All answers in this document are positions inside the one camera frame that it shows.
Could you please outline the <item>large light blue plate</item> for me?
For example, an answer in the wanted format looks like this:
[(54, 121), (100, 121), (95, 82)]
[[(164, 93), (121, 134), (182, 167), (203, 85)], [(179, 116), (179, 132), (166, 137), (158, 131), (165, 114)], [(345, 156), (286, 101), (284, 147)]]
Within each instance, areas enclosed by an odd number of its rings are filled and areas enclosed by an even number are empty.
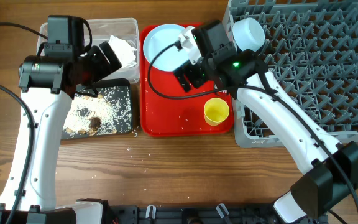
[[(165, 47), (176, 42), (184, 29), (178, 24), (163, 24), (153, 28), (143, 43), (143, 52), (147, 61), (151, 62)], [(172, 72), (187, 61), (189, 58), (184, 49), (178, 50), (176, 47), (170, 47), (159, 56), (153, 66), (164, 72)]]

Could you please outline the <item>white napkin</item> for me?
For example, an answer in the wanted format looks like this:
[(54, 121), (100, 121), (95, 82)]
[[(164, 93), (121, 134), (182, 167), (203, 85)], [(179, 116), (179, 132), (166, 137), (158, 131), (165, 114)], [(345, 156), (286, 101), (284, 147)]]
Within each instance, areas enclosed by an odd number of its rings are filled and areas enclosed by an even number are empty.
[(136, 48), (130, 46), (127, 41), (114, 35), (110, 35), (108, 44), (116, 54), (123, 68), (129, 68), (136, 65)]

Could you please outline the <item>yellow plastic cup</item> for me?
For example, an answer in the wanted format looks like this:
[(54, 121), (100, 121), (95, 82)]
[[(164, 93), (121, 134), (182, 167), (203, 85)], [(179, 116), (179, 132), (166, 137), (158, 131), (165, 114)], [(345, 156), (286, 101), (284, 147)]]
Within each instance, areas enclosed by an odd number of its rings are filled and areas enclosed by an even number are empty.
[(225, 100), (211, 98), (204, 104), (203, 113), (207, 124), (217, 126), (228, 118), (230, 109)]

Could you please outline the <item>small light blue bowl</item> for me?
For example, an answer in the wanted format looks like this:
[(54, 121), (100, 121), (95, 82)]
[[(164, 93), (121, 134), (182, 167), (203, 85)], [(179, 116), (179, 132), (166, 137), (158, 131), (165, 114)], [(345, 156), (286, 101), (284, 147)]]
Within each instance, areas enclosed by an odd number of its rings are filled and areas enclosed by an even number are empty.
[(233, 37), (237, 46), (242, 50), (258, 51), (265, 42), (265, 33), (259, 22), (253, 18), (246, 18), (234, 23)]

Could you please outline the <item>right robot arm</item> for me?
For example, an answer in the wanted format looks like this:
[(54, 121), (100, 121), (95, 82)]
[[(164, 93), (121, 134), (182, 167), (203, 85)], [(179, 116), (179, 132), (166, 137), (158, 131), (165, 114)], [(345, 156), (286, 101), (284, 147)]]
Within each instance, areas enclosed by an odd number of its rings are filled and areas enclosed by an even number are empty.
[(302, 176), (274, 202), (285, 223), (318, 218), (358, 189), (358, 145), (342, 144), (319, 127), (280, 86), (257, 51), (265, 32), (255, 19), (234, 24), (228, 37), (213, 21), (184, 28), (176, 45), (197, 72), (250, 108), (286, 147)]

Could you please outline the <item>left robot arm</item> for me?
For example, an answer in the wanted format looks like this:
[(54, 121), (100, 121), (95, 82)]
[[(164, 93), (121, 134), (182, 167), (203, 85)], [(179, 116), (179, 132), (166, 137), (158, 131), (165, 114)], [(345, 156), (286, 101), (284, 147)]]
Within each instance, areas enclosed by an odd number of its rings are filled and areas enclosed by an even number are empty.
[(58, 207), (55, 172), (62, 129), (78, 86), (121, 68), (107, 43), (94, 46), (80, 17), (49, 16), (48, 32), (36, 55), (19, 67), (22, 114), (14, 158), (0, 196), (0, 223), (115, 223), (107, 200), (80, 199)]

